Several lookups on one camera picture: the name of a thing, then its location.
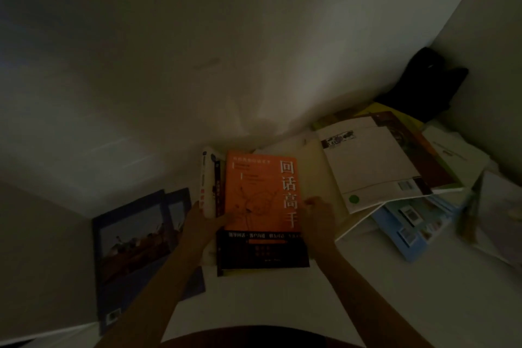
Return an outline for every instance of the person's right arm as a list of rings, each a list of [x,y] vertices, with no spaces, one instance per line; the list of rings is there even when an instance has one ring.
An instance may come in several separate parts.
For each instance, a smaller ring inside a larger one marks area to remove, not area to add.
[[[305,204],[308,209],[299,211],[303,238],[364,344],[368,348],[433,348],[337,250],[331,205],[320,197]]]

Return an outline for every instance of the person's left arm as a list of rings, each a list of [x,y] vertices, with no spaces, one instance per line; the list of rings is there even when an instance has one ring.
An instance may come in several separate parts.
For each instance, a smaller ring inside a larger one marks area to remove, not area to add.
[[[158,346],[203,249],[228,220],[229,216],[205,219],[196,202],[178,247],[95,348]]]

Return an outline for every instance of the forearm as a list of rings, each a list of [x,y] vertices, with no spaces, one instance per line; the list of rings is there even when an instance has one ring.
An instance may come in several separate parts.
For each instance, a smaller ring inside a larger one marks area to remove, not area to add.
[[[319,254],[317,264],[367,347],[431,347],[336,248]]]
[[[178,247],[96,348],[158,346],[198,261]]]

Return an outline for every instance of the person's right hand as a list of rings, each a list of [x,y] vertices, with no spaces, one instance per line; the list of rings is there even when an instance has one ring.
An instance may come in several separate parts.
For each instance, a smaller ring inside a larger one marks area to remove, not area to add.
[[[314,256],[337,252],[335,246],[335,218],[331,204],[321,197],[311,197],[304,201],[298,216],[303,239]]]

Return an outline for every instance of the hand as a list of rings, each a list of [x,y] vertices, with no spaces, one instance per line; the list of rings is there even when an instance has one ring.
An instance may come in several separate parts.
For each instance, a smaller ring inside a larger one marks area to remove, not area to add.
[[[199,262],[205,246],[232,218],[232,215],[223,215],[215,219],[206,219],[199,209],[199,201],[196,201],[185,218],[183,233],[176,250],[181,251],[189,259],[197,259]]]
[[[335,218],[331,205],[321,197],[311,197],[304,201],[298,216],[301,232],[308,249],[316,257],[337,252],[335,246]]]

